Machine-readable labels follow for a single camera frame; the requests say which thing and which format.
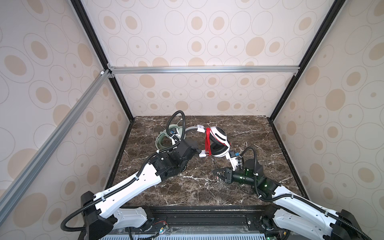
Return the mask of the black white headphones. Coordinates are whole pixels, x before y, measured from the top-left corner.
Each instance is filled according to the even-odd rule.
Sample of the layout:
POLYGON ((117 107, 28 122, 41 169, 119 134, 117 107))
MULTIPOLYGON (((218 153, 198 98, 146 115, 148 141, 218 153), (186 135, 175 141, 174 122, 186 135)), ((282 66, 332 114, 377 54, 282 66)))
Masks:
POLYGON ((226 133, 220 127, 196 127, 187 128, 187 133, 196 130, 205 134, 205 149, 201 150, 200 158, 213 156, 217 158, 225 157, 229 160, 230 142, 226 133))

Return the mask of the mint green headphones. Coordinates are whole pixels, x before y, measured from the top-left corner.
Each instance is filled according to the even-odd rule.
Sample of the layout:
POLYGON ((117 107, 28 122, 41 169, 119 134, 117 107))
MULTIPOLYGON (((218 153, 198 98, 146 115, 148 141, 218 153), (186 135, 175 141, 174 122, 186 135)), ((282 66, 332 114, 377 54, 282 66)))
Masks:
POLYGON ((170 146, 165 146, 163 144, 164 140, 168 140, 172 144, 172 141, 169 136, 170 130, 177 132, 177 137, 179 138, 179 141, 184 140, 186 137, 187 128, 186 128, 185 119, 181 118, 177 124, 171 124, 172 120, 173 119, 170 119, 167 122, 166 129, 160 132, 160 134, 157 136, 155 140, 155 145, 158 151, 162 151, 170 147, 170 146))

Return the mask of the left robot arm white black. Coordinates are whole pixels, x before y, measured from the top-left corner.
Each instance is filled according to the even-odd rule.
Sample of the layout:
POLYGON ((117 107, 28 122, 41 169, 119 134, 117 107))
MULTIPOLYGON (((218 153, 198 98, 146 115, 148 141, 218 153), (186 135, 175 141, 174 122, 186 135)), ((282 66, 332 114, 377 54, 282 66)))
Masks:
POLYGON ((119 184, 95 195, 87 192, 83 207, 66 217, 61 229, 86 232, 89 240, 99 240, 118 227, 144 225, 148 214, 143 208, 123 212, 121 206, 146 189, 183 172, 189 160, 201 153, 197 142, 185 137, 185 126, 180 138, 170 130, 167 133, 174 139, 174 145, 150 155, 135 174, 119 184))

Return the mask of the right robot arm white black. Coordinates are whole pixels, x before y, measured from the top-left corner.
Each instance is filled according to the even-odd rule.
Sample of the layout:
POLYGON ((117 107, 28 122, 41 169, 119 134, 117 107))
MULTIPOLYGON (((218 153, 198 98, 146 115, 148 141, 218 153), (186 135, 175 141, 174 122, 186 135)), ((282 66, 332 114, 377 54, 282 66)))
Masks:
POLYGON ((241 167, 216 169, 213 174, 227 184, 251 186, 258 199, 270 203, 260 217, 264 230, 285 229, 310 240, 370 239, 350 212, 337 212, 293 193, 265 176, 257 154, 246 161, 244 154, 230 153, 232 160, 242 163, 241 167))

